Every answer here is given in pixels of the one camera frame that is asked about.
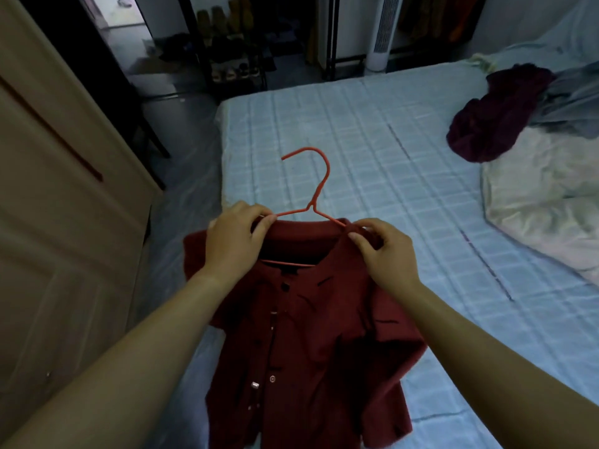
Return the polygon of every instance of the boot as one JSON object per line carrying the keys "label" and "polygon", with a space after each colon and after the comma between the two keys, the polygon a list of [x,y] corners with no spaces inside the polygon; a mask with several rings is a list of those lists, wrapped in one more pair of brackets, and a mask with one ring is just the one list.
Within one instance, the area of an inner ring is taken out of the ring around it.
{"label": "boot", "polygon": [[250,0],[239,0],[241,3],[241,25],[246,33],[254,29],[254,15],[251,13]]}
{"label": "boot", "polygon": [[199,34],[202,35],[204,39],[211,38],[212,28],[210,28],[210,15],[208,14],[208,11],[205,9],[198,11],[196,18],[198,20]]}
{"label": "boot", "polygon": [[241,5],[239,0],[229,0],[229,28],[233,33],[241,32]]}
{"label": "boot", "polygon": [[217,34],[227,36],[229,29],[226,25],[226,16],[223,8],[220,6],[212,6],[212,26]]}

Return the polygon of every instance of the wooden door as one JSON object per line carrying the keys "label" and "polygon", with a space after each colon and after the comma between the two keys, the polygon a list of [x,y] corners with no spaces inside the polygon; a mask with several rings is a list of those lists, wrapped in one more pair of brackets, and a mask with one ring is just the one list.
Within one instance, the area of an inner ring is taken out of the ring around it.
{"label": "wooden door", "polygon": [[124,334],[158,189],[15,0],[0,55],[1,442]]}

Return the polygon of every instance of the red shirt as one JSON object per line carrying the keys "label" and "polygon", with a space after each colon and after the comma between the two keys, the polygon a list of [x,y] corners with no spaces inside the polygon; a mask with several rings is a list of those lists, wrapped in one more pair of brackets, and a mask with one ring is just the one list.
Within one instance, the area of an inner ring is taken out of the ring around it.
{"label": "red shirt", "polygon": [[[399,304],[369,277],[332,221],[277,221],[258,261],[216,311],[226,340],[206,396],[210,448],[386,447],[412,430],[400,379],[426,350]],[[189,279],[204,265],[206,232],[184,240]]]}

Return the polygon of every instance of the bed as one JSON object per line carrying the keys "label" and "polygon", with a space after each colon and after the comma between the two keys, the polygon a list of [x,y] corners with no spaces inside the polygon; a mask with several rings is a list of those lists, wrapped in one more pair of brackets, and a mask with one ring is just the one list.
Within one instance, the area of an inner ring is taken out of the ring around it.
{"label": "bed", "polygon": [[[531,61],[553,71],[579,66],[586,58],[558,44],[572,34],[573,22],[558,26],[569,29],[561,35],[552,31],[550,44],[520,44],[491,58],[498,69]],[[427,286],[599,403],[599,289],[488,224],[480,166],[447,146],[454,114],[485,93],[485,74],[459,61],[229,100],[217,116],[223,206],[243,199],[276,212],[304,207],[325,165],[310,152],[280,157],[320,148],[331,162],[321,211],[350,220],[378,217],[409,234]],[[402,386],[414,431],[394,448],[499,447],[430,350]]]}

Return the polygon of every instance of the tower fan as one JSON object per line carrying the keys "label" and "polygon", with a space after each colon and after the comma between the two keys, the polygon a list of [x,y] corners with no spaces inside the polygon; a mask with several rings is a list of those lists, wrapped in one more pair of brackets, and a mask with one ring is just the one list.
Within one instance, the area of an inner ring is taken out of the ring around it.
{"label": "tower fan", "polygon": [[384,74],[403,0],[378,0],[364,75]]}

